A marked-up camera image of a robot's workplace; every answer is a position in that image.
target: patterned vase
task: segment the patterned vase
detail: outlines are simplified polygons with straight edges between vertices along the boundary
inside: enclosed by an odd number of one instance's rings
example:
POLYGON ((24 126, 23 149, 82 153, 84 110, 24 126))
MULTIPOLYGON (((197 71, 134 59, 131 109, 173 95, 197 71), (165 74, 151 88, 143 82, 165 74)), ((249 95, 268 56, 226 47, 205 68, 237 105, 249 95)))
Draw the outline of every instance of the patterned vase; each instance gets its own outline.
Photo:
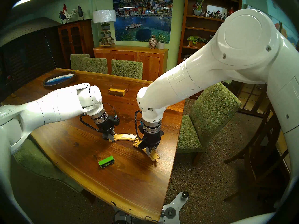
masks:
POLYGON ((155 35, 152 35, 152 37, 149 39, 149 47, 151 49, 155 49, 157 44, 157 39, 155 35))

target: wooden sideboard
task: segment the wooden sideboard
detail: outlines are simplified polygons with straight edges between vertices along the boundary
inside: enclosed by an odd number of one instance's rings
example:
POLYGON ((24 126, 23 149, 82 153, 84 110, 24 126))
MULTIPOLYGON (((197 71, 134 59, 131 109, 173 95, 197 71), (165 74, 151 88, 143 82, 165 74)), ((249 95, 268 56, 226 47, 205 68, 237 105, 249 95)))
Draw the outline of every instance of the wooden sideboard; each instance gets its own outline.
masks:
POLYGON ((67 69, 71 68, 71 54, 94 56, 91 19, 69 22, 58 26, 58 34, 67 69))
POLYGON ((111 74, 111 60, 129 60, 143 62, 142 79, 154 81, 166 72, 168 49, 151 49, 139 46, 114 46, 94 48, 96 58, 107 59, 108 74, 111 74))

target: green upholstered chair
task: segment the green upholstered chair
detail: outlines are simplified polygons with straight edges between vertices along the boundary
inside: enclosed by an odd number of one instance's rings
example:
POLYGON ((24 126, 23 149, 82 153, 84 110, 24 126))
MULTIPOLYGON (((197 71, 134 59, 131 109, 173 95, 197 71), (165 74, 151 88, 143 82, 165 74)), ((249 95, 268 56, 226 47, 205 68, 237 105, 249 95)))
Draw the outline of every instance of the green upholstered chair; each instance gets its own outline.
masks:
POLYGON ((89 57, 89 54, 71 54, 71 69, 82 70, 82 58, 89 57))
POLYGON ((57 168, 30 139, 27 138, 22 147, 13 156, 22 167, 30 172, 58 180, 73 190, 79 193, 82 192, 83 187, 57 168))
POLYGON ((142 79, 142 62, 112 59, 111 65, 113 75, 142 79))
POLYGON ((96 72, 96 73, 108 73, 107 59, 101 58, 82 58, 82 70, 96 72))
POLYGON ((222 83, 206 88, 189 115, 183 115, 177 153, 197 152, 198 160, 215 134, 234 116, 241 102, 222 83))

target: lamp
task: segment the lamp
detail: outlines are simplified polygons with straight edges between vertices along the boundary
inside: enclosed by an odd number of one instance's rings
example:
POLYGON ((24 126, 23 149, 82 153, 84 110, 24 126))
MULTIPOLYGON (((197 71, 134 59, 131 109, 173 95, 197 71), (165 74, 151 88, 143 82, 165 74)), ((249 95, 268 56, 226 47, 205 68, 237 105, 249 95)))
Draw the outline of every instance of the lamp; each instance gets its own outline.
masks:
POLYGON ((94 23, 116 21, 115 10, 97 10, 92 16, 94 23))

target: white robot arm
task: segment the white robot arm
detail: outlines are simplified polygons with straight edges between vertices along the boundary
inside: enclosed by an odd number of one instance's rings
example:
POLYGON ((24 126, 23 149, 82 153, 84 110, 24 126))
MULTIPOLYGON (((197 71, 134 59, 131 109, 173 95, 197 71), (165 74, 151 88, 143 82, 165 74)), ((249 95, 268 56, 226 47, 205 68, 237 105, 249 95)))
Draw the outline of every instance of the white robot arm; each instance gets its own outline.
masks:
POLYGON ((148 154, 157 148, 163 113, 172 104, 223 80, 267 83, 267 95, 288 144, 290 184, 294 183, 299 175, 298 66, 297 50, 268 16, 253 9, 234 12, 203 48, 138 92, 144 133, 139 146, 148 154))
POLYGON ((50 92, 35 101, 19 106, 0 107, 0 192, 8 206, 16 210, 18 221, 32 223, 16 202, 10 184, 10 159, 28 135, 36 128, 48 123, 58 122, 88 114, 101 132, 104 139, 114 141, 113 120, 102 104, 102 95, 97 86, 82 83, 50 92))

